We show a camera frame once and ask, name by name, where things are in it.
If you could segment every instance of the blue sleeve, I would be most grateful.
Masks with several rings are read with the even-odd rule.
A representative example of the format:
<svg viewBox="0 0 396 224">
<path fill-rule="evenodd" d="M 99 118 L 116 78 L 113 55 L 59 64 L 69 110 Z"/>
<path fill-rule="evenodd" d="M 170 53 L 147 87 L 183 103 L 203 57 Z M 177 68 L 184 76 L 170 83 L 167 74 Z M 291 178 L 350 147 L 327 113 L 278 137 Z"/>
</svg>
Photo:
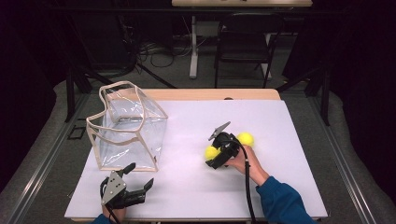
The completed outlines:
<svg viewBox="0 0 396 224">
<path fill-rule="evenodd" d="M 97 217 L 91 224 L 113 224 L 114 222 L 110 221 L 105 215 L 101 214 Z"/>
<path fill-rule="evenodd" d="M 262 200 L 262 211 L 270 222 L 316 223 L 305 211 L 300 194 L 291 186 L 270 176 L 256 188 Z"/>
</svg>

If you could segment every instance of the white table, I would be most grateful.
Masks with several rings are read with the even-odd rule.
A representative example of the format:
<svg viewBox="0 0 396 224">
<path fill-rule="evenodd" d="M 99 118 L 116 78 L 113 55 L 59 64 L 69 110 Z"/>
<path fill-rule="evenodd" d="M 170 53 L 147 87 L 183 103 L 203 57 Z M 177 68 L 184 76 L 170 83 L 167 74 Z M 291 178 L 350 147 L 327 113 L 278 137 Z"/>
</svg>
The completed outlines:
<svg viewBox="0 0 396 224">
<path fill-rule="evenodd" d="M 123 177 L 128 190 L 141 189 L 154 178 L 146 202 L 128 208 L 127 220 L 248 221 L 245 177 L 232 167 L 214 170 L 205 164 L 205 148 L 211 143 L 207 138 L 227 121 L 231 124 L 225 132 L 251 132 L 255 136 L 254 148 L 264 169 L 300 192 L 311 217 L 327 216 L 289 111 L 274 90 L 146 91 L 149 95 L 152 92 L 164 100 L 157 102 L 169 116 L 160 171 L 131 172 Z M 173 99 L 183 101 L 169 101 L 172 95 L 161 92 L 178 93 Z M 216 100 L 224 96 L 247 99 L 249 95 L 255 100 Z M 266 96 L 275 100 L 263 100 Z M 75 221 L 97 217 L 101 213 L 99 185 L 107 175 L 109 171 L 98 170 L 91 151 L 65 217 Z M 264 219 L 252 181 L 250 187 L 256 218 Z"/>
<path fill-rule="evenodd" d="M 174 7 L 311 7 L 311 0 L 172 0 Z M 197 21 L 192 16 L 191 21 L 191 65 L 190 78 L 197 78 L 198 48 L 196 42 Z M 267 70 L 267 64 L 262 64 L 262 71 Z"/>
</svg>

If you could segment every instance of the chair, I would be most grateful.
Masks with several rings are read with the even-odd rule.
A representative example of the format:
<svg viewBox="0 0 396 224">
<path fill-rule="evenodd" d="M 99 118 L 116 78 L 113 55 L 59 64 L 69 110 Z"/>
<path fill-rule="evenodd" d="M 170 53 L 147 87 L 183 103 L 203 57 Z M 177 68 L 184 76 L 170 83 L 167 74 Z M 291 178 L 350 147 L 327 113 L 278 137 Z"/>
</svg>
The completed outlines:
<svg viewBox="0 0 396 224">
<path fill-rule="evenodd" d="M 215 57 L 215 88 L 218 87 L 219 62 L 256 63 L 255 69 L 262 63 L 267 63 L 265 74 L 262 71 L 262 87 L 265 88 L 276 40 L 283 27 L 282 17 L 268 13 L 234 13 L 220 21 Z M 265 38 L 267 34 L 273 34 L 268 43 Z"/>
</svg>

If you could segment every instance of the person's hand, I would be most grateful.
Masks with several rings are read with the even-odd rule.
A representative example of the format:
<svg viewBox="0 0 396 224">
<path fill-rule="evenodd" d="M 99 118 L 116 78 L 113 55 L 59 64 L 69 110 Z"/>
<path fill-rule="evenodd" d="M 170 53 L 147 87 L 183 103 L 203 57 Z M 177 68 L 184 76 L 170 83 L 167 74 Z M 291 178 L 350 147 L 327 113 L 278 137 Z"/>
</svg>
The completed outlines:
<svg viewBox="0 0 396 224">
<path fill-rule="evenodd" d="M 250 178 L 258 185 L 261 186 L 269 177 L 267 172 L 262 169 L 262 165 L 256 157 L 256 154 L 253 151 L 253 148 L 249 146 L 244 146 L 244 149 L 247 153 L 248 163 L 250 165 L 249 175 Z M 225 165 L 230 165 L 236 168 L 240 173 L 245 174 L 245 154 L 240 148 L 238 155 L 235 158 L 227 160 Z"/>
<path fill-rule="evenodd" d="M 110 212 L 108 212 L 107 208 L 102 205 L 102 212 L 103 215 L 105 217 L 110 217 Z M 117 219 L 119 220 L 119 222 L 122 222 L 125 218 L 125 214 L 126 214 L 126 208 L 121 208 L 121 209 L 113 209 L 113 213 L 114 215 L 117 217 Z M 114 219 L 114 217 L 111 217 L 111 220 L 113 222 L 116 222 L 116 220 Z"/>
</svg>

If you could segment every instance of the transparent vinyl bag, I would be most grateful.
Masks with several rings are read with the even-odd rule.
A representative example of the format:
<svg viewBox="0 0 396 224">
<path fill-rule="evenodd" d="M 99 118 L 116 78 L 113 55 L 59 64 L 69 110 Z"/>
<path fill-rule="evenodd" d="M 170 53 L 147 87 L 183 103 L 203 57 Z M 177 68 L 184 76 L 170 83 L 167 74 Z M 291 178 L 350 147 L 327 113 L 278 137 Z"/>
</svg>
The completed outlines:
<svg viewBox="0 0 396 224">
<path fill-rule="evenodd" d="M 87 133 L 100 170 L 158 171 L 168 119 L 135 84 L 121 81 L 99 90 L 105 110 L 87 118 Z"/>
</svg>

